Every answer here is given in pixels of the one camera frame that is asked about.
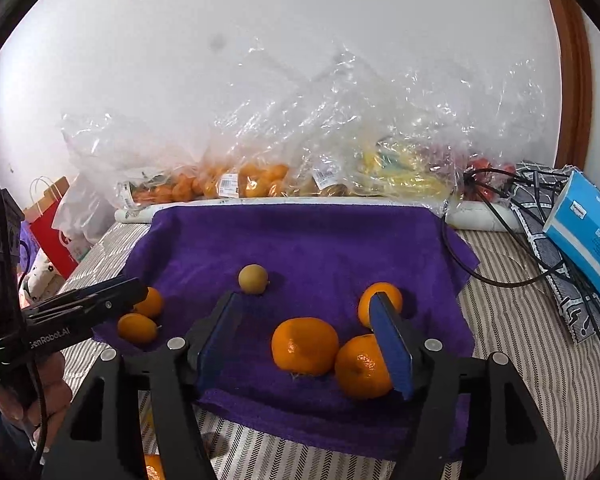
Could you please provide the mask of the large orange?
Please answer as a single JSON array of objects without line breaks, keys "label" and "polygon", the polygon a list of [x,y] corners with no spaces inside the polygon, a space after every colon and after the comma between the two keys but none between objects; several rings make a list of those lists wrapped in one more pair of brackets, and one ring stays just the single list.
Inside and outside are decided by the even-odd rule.
[{"label": "large orange", "polygon": [[356,336],[338,351],[335,378],[345,396],[370,400],[384,396],[393,384],[376,336]]}]

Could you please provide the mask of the oval orange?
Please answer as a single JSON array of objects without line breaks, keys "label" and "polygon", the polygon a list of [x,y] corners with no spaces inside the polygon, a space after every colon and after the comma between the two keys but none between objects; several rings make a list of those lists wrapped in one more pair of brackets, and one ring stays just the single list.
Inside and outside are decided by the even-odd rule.
[{"label": "oval orange", "polygon": [[143,347],[157,338],[158,326],[151,318],[132,312],[119,318],[117,333],[130,344]]}]

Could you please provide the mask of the yellow-green fruit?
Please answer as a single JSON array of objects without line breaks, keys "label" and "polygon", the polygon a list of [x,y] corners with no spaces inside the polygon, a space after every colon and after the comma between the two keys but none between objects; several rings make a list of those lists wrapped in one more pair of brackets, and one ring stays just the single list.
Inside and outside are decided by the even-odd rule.
[{"label": "yellow-green fruit", "polygon": [[261,295],[268,286],[268,271],[260,264],[248,264],[238,274],[238,285],[247,295]]}]

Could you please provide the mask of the white patterned cloth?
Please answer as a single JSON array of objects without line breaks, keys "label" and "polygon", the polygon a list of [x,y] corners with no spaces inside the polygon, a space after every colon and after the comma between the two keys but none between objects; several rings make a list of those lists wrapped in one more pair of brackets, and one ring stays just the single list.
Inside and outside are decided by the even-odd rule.
[{"label": "white patterned cloth", "polygon": [[20,290],[27,304],[38,304],[57,295],[66,279],[40,249],[35,256],[30,271],[24,277]]}]

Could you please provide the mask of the purple plush item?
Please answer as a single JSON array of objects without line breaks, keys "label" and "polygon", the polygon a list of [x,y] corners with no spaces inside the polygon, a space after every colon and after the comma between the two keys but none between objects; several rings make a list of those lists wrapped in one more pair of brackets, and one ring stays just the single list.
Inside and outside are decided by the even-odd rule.
[{"label": "purple plush item", "polygon": [[28,273],[38,254],[40,245],[33,236],[29,223],[23,221],[20,224],[20,269],[23,273]]}]

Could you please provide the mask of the red paper shopping bag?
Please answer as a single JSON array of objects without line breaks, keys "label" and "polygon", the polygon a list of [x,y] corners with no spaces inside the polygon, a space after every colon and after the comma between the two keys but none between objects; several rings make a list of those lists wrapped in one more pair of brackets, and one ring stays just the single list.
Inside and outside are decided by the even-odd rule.
[{"label": "red paper shopping bag", "polygon": [[61,199],[69,188],[66,177],[52,182],[40,177],[31,182],[32,205],[24,210],[29,229],[45,252],[47,258],[63,278],[68,278],[78,266],[62,238],[61,232],[53,227],[53,221]]}]

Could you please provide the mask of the white plastic bag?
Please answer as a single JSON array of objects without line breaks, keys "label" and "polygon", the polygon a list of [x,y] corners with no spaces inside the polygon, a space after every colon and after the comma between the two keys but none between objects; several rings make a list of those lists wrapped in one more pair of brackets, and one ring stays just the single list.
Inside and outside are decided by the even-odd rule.
[{"label": "white plastic bag", "polygon": [[74,261],[80,262],[114,224],[114,207],[79,174],[58,205],[52,228]]}]

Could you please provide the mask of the striped quilted mattress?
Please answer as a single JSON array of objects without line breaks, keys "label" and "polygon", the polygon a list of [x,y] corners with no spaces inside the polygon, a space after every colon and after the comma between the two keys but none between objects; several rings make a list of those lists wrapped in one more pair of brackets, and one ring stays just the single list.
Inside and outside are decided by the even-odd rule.
[{"label": "striped quilted mattress", "polygon": [[[61,289],[118,274],[142,224],[115,224]],[[509,235],[460,231],[480,259],[478,272],[494,280],[528,278],[533,262]],[[554,438],[566,479],[600,479],[600,342],[574,344],[548,285],[505,290],[473,278],[458,297],[475,337],[475,356],[501,350],[538,404]],[[76,393],[105,345],[88,340],[66,350],[65,380]],[[197,410],[199,427],[219,479],[389,479],[393,463],[311,448]]]}]

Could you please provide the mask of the clear bag of oranges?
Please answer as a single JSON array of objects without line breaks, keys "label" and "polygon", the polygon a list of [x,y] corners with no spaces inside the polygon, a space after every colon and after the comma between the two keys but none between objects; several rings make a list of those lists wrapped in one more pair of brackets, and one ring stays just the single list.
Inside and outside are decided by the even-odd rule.
[{"label": "clear bag of oranges", "polygon": [[65,115],[60,122],[79,176],[119,209],[231,196],[269,196],[300,165],[294,128],[274,110],[244,106],[178,136],[122,114]]}]

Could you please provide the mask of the clear bag of yellow fruit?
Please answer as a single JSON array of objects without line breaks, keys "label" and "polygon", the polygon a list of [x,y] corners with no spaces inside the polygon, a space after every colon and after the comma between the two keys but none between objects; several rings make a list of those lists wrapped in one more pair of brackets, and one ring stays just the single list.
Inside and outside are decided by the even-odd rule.
[{"label": "clear bag of yellow fruit", "polygon": [[472,66],[375,70],[339,50],[302,77],[263,49],[230,71],[204,154],[240,196],[383,197],[436,208],[498,186],[540,142],[529,60],[500,79]]}]

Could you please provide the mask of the blue tissue pack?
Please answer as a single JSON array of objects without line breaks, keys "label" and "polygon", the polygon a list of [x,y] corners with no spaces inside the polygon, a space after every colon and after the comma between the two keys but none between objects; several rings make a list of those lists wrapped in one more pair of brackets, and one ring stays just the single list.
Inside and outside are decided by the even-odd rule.
[{"label": "blue tissue pack", "polygon": [[573,170],[543,226],[600,296],[600,190]]}]

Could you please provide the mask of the brown wooden door frame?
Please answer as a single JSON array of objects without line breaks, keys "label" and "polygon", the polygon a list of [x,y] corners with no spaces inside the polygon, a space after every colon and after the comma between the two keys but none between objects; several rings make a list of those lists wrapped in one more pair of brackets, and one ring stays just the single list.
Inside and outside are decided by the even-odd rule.
[{"label": "brown wooden door frame", "polygon": [[557,30],[562,111],[555,165],[583,170],[593,111],[593,73],[583,13],[576,0],[548,0]]}]

